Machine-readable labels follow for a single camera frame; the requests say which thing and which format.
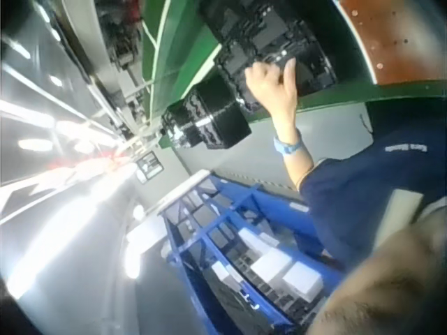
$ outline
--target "framed sign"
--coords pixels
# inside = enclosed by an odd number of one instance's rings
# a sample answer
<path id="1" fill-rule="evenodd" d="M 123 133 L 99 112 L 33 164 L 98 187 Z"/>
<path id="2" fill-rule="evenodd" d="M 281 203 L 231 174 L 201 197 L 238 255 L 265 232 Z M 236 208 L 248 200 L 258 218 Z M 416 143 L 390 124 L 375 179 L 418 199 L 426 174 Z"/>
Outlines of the framed sign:
<path id="1" fill-rule="evenodd" d="M 141 184 L 147 183 L 150 179 L 154 178 L 158 173 L 164 170 L 153 151 L 140 158 L 137 161 L 137 165 L 137 178 Z"/>

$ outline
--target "blue cart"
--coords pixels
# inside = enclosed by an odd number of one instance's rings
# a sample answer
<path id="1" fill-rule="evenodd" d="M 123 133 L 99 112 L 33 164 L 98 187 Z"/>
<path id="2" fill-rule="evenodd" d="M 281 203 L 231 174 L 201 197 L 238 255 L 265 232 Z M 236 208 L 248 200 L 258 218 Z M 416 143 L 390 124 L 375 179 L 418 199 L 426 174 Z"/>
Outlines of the blue cart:
<path id="1" fill-rule="evenodd" d="M 208 334 L 305 333 L 343 278 L 322 256 L 309 209 L 263 192 L 258 184 L 246 187 L 203 172 L 192 179 L 171 193 L 159 213 L 168 231 L 171 262 Z M 242 229 L 273 237 L 280 242 L 277 249 L 317 271 L 323 279 L 318 297 L 307 302 L 263 282 L 250 268 L 254 257 L 238 234 Z M 221 282 L 212 269 L 216 262 L 232 269 L 238 288 Z"/>

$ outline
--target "orange surface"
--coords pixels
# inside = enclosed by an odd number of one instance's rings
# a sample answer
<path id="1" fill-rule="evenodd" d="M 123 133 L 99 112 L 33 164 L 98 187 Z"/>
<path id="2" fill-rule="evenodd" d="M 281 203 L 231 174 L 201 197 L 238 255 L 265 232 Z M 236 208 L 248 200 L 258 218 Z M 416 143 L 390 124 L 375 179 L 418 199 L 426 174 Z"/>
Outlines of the orange surface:
<path id="1" fill-rule="evenodd" d="M 377 83 L 447 79 L 443 40 L 408 0 L 340 0 L 357 31 Z"/>

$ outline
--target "navy blue shirt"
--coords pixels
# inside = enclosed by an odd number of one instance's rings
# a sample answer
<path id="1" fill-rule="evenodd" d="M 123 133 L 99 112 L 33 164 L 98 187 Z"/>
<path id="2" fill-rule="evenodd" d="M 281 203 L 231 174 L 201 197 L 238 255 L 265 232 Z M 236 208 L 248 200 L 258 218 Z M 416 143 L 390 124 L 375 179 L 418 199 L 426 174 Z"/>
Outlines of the navy blue shirt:
<path id="1" fill-rule="evenodd" d="M 324 160 L 300 192 L 326 250 L 351 268 L 371 253 L 392 192 L 423 194 L 423 208 L 446 195 L 446 168 L 446 123 L 424 121 L 348 159 Z"/>

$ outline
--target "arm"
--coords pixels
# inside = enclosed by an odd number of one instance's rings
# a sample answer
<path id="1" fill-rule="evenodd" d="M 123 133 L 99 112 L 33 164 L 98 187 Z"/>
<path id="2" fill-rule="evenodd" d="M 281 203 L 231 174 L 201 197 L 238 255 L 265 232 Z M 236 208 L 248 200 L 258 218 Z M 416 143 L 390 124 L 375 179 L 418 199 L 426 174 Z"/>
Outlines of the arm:
<path id="1" fill-rule="evenodd" d="M 281 70 L 275 64 L 256 62 L 245 70 L 248 88 L 270 113 L 278 139 L 286 144 L 301 141 L 295 125 L 298 106 L 295 65 L 295 59 L 289 60 L 282 76 Z M 314 162 L 304 146 L 295 153 L 284 156 L 284 163 L 288 175 L 297 188 L 314 167 Z"/>

